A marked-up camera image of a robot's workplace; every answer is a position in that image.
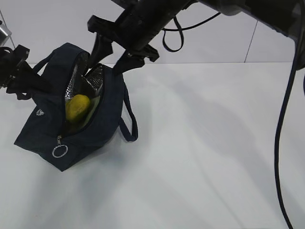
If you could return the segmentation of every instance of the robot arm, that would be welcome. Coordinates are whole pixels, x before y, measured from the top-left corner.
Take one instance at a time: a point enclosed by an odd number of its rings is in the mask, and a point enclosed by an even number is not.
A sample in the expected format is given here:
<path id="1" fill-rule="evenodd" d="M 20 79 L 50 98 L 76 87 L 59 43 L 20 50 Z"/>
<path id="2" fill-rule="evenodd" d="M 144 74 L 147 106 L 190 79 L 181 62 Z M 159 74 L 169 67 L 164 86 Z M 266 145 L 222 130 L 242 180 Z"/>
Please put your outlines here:
<path id="1" fill-rule="evenodd" d="M 125 11 L 115 22 L 92 16 L 88 30 L 96 32 L 89 66 L 113 53 L 112 42 L 126 52 L 114 67 L 116 73 L 144 66 L 144 58 L 154 62 L 157 50 L 149 42 L 178 14 L 194 3 L 203 3 L 228 15 L 245 12 L 269 27 L 298 41 L 301 23 L 299 0 L 112 0 Z M 304 47 L 298 69 L 305 67 Z"/>
<path id="2" fill-rule="evenodd" d="M 10 36 L 10 30 L 0 21 L 0 88 L 7 87 L 7 93 L 16 93 L 18 99 L 30 99 L 30 95 L 22 94 L 27 93 L 29 89 L 51 92 L 49 82 L 26 63 L 29 49 L 21 45 L 15 50 L 2 47 Z"/>

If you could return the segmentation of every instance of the bag strap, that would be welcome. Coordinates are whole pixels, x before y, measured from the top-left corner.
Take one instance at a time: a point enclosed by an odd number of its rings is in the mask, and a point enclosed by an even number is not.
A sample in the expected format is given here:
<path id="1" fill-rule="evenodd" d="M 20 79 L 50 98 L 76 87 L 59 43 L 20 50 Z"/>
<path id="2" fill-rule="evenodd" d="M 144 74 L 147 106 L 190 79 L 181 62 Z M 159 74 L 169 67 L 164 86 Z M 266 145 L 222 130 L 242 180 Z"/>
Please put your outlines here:
<path id="1" fill-rule="evenodd" d="M 132 133 L 130 133 L 130 131 L 128 130 L 126 123 L 124 122 L 124 120 L 122 118 L 120 118 L 119 120 L 119 126 L 121 129 L 121 132 L 124 136 L 124 138 L 126 139 L 127 142 L 134 142 L 138 139 L 138 125 L 137 125 L 137 121 L 135 119 L 135 116 L 132 112 L 132 108 L 130 105 L 130 100 L 129 100 L 129 95 L 128 95 L 128 90 L 126 87 L 126 84 L 124 83 L 124 103 L 126 105 L 127 111 L 130 115 L 130 118 L 132 119 Z"/>
<path id="2" fill-rule="evenodd" d="M 50 61 L 53 55 L 54 51 L 47 58 L 43 59 L 37 65 L 35 65 L 35 67 L 33 67 L 33 71 L 38 73 Z"/>

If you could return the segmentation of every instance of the navy blue bag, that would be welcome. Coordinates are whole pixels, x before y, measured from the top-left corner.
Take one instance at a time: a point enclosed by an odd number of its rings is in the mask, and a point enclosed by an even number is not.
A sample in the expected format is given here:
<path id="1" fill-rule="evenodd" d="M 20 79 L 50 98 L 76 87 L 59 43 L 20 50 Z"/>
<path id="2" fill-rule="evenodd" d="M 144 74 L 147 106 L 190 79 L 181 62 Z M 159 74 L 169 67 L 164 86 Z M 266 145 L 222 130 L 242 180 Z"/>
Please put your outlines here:
<path id="1" fill-rule="evenodd" d="M 53 86 L 50 94 L 30 91 L 37 105 L 28 118 L 15 145 L 39 154 L 42 158 L 64 171 L 93 151 L 103 147 L 120 127 L 129 142 L 138 138 L 138 127 L 132 113 L 123 75 L 113 75 L 112 69 L 99 65 L 103 72 L 103 93 L 87 124 L 74 133 L 65 130 L 65 95 L 73 74 L 87 68 L 89 54 L 81 48 L 66 43 L 54 50 L 33 69 L 43 74 Z M 125 103 L 132 120 L 132 132 L 121 118 Z"/>

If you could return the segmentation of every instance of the yellow fruit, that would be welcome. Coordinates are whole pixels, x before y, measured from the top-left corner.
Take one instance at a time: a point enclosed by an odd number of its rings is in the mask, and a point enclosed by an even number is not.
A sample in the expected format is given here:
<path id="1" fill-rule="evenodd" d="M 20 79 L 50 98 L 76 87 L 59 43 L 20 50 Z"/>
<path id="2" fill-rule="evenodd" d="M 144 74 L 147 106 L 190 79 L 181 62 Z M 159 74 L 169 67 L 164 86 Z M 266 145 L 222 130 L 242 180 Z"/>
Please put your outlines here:
<path id="1" fill-rule="evenodd" d="M 74 124 L 79 122 L 88 112 L 90 99 L 82 94 L 74 96 L 66 103 L 66 119 Z"/>

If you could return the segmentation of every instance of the metal ring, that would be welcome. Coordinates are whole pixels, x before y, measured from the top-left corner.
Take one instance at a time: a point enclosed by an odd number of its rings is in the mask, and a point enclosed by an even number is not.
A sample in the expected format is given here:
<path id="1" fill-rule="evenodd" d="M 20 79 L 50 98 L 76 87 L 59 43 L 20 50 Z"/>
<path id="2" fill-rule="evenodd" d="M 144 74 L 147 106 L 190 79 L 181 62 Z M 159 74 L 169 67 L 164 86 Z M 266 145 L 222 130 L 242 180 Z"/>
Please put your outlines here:
<path id="1" fill-rule="evenodd" d="M 64 152 L 62 155 L 60 155 L 60 156 L 56 156 L 56 155 L 55 155 L 56 149 L 61 148 L 61 147 L 66 147 L 65 152 Z M 68 150 L 69 150 L 69 148 L 68 148 L 66 145 L 56 146 L 56 147 L 53 149 L 53 151 L 52 151 L 52 155 L 53 155 L 53 157 L 55 157 L 55 158 L 61 158 L 61 157 L 65 156 L 65 155 L 67 154 Z"/>

